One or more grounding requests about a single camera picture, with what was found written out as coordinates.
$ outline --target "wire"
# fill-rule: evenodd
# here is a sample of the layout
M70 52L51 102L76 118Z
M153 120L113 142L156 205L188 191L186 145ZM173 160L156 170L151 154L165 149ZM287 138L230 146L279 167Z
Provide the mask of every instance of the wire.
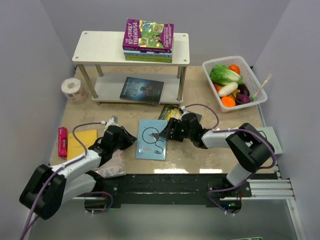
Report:
M93 195L93 194L103 194L103 196L105 195L108 195L108 197L110 197L111 199L111 202L109 204L109 206L107 208L104 208L102 209L101 211L92 211L92 214L102 214L102 213L105 213L106 211L108 211L112 204L114 203L114 198L112 197L112 195L106 191L92 191L92 192L87 192L86 194L90 194L90 195Z
M263 139L261 138L259 135L257 135L256 133L246 130L246 129L242 129L242 128L237 128L237 129L228 129L228 130L215 130L215 128L219 125L219 117L218 114L209 106L201 104L201 103L194 103L194 104L190 104L185 106L185 108L188 107L192 107L192 106L202 106L205 107L207 109L209 109L216 117L216 124L212 127L212 131L214 133L229 133L229 132L245 132L247 134L251 134L253 137L255 137L256 139L260 140L265 146L266 148L269 150L269 152L271 153L271 157L272 157L272 164L270 166L262 166L260 167L260 169L271 169L275 166L276 162L277 162L277 158L276 155L274 153L274 151L272 150L272 148L269 146L269 144ZM250 179L255 173L252 173L247 179ZM244 181L242 181L241 183L239 183L238 185L234 186L234 187L230 187L230 188L226 188L226 189L217 189L217 190L210 190L207 192L207 196L210 199L211 202L213 202L218 208L220 208L222 211L225 211L225 213L228 214L233 214L232 212L224 209L220 204L218 204L216 201L214 201L211 197L210 194L211 193L220 193L220 192L227 192L227 191L232 191L234 189L237 189L239 187L241 187L244 183L247 182L247 179L245 179Z
M32 206L31 206L31 208L30 208L29 215L28 215L28 217L27 217L27 219L26 219L26 222L25 222L25 224L24 224L24 227L23 227L23 230L22 230L22 234L21 234L19 240L23 240L23 239L24 239L24 237L25 237L25 235L27 234L28 230L32 227L32 225L33 225L33 224L37 221L37 219L39 218L39 216L36 216L36 217L34 218L34 220L30 223L30 220L31 220L32 214L33 214L33 212L34 212L34 210L35 210L35 208L36 208L36 205L37 205L37 203L38 203L38 201L39 201L42 193L44 192L44 190L46 189L46 187L47 187L48 184L50 183L50 181L55 177L55 175L57 175L57 174L58 174L61 170L63 170L65 167L68 167L68 166L70 166L70 165L72 165L72 164L75 164L75 163L81 161L82 159L84 159L84 158L87 156L87 154L88 154L88 149L87 149L86 145L84 145L83 142L81 142L80 139L76 136L76 133L75 133L76 129L79 128L79 127L82 127L82 126L96 125L96 124L101 125L102 123L101 123L101 122L88 122L88 123L80 124L80 125L75 126L75 127L73 128L73 130L72 130L72 135L73 135L73 137L78 141L78 143L83 147L83 149L84 149L84 154L83 154L82 156L80 156L79 158L77 158L76 160L71 161L71 162L68 162L66 165L64 165L64 167L58 168L58 169L45 181L45 183L44 183L43 186L41 187L39 193L38 193L37 196L35 197L35 200L34 200ZM112 195L109 194L109 193L107 193L107 192L105 192L104 194L107 194L109 197L111 197L111 203L113 203Z
M236 128L236 129L228 129L228 130L214 130L214 133L228 133L228 132L244 132L247 134L252 135L253 137L255 137L256 139L260 140L268 149L268 151L271 154L271 158L272 158L272 163L270 166L262 166L260 167L260 169L271 169L276 165L277 162L277 157L274 153L274 151L272 150L272 148L269 146L269 144L266 142L266 140L264 140L262 137L260 137L259 135L257 135L256 133L249 131L247 129L242 129L242 128Z
M249 130L246 130L246 129L242 129L242 128L237 128L237 129L228 129L228 130L212 130L214 133L228 133L228 132L244 132L244 133L247 133L247 134L251 134L253 137L255 137L256 139L260 140L265 146L266 148L269 150L270 154L271 154L271 157L272 157L272 164L270 166L263 166L263 167L260 167L260 169L270 169L270 168L273 168L274 165L276 164L276 161L277 161L277 158L276 158L276 155L274 153L274 151L272 150L272 148L269 146L269 144L262 138L260 137L259 135L255 134L254 132L252 131L249 131ZM244 181L242 181L241 183L239 183L238 185L236 186L233 186L233 187L229 187L229 188L226 188L226 189L217 189L217 190L210 190L207 192L207 196L209 198L209 200L211 202L213 202L219 209L221 209L222 211L224 211L226 214L232 214L234 216L234 213L224 209L220 204L218 204L215 200L213 200L211 197L210 197L210 194L211 193L220 193L220 192L227 192L227 191L232 191L234 189L237 189L239 187L241 187L244 183L247 182L248 179L250 179L255 173L252 173L248 176L247 179L245 179Z
M202 106L202 107L205 107L207 109L209 109L216 117L216 124L212 127L212 129L215 129L218 125L219 125L219 117L218 117L218 114L209 106L207 105L204 105L204 104L201 104L201 103L194 103L194 104L190 104L190 105L187 105L187 106L184 106L185 108L189 108L189 107L192 107L192 106Z

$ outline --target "white radish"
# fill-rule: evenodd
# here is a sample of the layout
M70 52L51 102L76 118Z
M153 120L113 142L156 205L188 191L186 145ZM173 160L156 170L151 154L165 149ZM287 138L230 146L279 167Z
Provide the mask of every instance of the white radish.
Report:
M218 95L220 98L223 98L225 96L228 96L229 94L232 94L237 88L238 83L234 81L230 82L219 90Z

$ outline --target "book cover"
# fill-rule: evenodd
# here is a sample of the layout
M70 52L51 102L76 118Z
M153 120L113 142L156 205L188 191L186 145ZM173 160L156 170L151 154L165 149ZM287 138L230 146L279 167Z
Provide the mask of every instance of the book cover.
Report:
M196 118L198 119L198 121L200 123L202 115L195 113L195 112L192 112L192 111L190 113L195 114ZM167 122L169 122L170 118L180 119L180 117L181 117L181 113L180 113L178 107L172 106L172 105L164 105L158 119L166 120Z
M127 19L123 50L172 53L174 25L154 21Z
M153 52L153 51L123 51L125 56L134 56L134 57L154 57L154 58L170 58L172 59L172 53L166 52Z
M135 152L136 159L166 159L167 139L159 136L166 126L166 120L140 120Z
M124 82L120 99L159 104L163 87L163 81L128 76Z
M124 56L127 61L140 61L140 62L156 62L156 63L172 63L172 58L168 57L149 57L149 56Z
M125 159L122 150L113 153L112 158L100 166L96 172L104 178L113 178L126 175Z
M75 133L78 139L88 148L95 143L98 138L98 130L88 130L88 131L77 131ZM74 138L72 133L68 134L68 151L67 160L71 160L80 154L85 152L84 148L80 143Z

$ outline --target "white basket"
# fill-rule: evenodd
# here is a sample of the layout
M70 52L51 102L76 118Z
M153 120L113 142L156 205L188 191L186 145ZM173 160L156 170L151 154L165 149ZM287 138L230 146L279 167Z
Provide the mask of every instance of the white basket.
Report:
M241 56L227 56L227 57L222 57L222 58L217 58L217 59L205 61L202 64L202 67L203 67L205 75L208 79L211 90L212 90L215 98L219 102L221 112L227 113L227 112L235 111L238 109L244 109L244 108L258 105L260 103L264 103L265 101L267 101L268 96L267 96L265 90L262 89L259 92L259 94L256 96L254 102L250 102L250 103L246 103L246 104L242 104L242 105L237 105L237 106L233 106L233 107L227 107L227 106L223 105L223 103L222 103L222 101L221 101L221 99L215 89L215 86L210 79L210 72L211 72L212 68L218 64L222 64L222 65L226 65L226 66L230 66L232 64L237 65L240 68L240 75L243 77L243 83L246 84L246 87L250 91L250 96L255 94L255 92L259 89L261 84L258 81L257 77L255 76L254 72L249 67L248 63Z

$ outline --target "marble surface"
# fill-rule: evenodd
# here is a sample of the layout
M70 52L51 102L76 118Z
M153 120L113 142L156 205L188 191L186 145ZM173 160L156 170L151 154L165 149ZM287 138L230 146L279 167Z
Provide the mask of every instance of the marble surface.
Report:
M92 82L98 75L95 66L86 66L87 73ZM128 66L114 67L102 66L104 73L160 73L177 74L177 67L150 67L150 66ZM77 68L75 78L84 81L80 70ZM256 106L245 108L239 111L222 113L214 98L208 84L208 80L201 66L189 66L186 71L185 85L183 91L183 106L193 103L200 103L214 109L220 119L219 128L236 128L243 123L250 123L254 127L262 127L262 122ZM163 105L148 104L113 104L102 103L97 105L92 101L92 96L88 91L88 98L81 104L67 103L62 118L61 126L67 127L71 132L73 127L82 123L107 121L109 117L118 117L118 123L132 135L138 135L140 119L158 119ZM191 111L202 115L201 124L204 128L211 128L216 123L215 116L206 108L192 106ZM104 128L101 125L85 126L79 131L98 129L98 136L103 135ZM65 160L58 157L58 144L53 153L51 165L61 164ZM176 142L169 140L166 147L165 161L135 159L135 143L124 151L125 170L129 174L153 174L153 173L228 173L237 163L237 159L228 148L199 149L193 146L188 140ZM272 173L272 169L263 172Z

